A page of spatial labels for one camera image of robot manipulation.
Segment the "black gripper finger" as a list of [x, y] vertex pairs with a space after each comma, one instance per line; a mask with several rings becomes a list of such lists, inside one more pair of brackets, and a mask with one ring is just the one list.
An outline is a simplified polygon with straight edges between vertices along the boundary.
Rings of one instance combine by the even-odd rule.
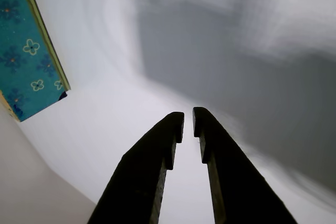
[[172, 112], [121, 158], [89, 223], [158, 223], [166, 172], [173, 169], [184, 113]]
[[207, 165], [215, 223], [295, 223], [242, 149], [204, 107], [193, 109], [194, 136]]

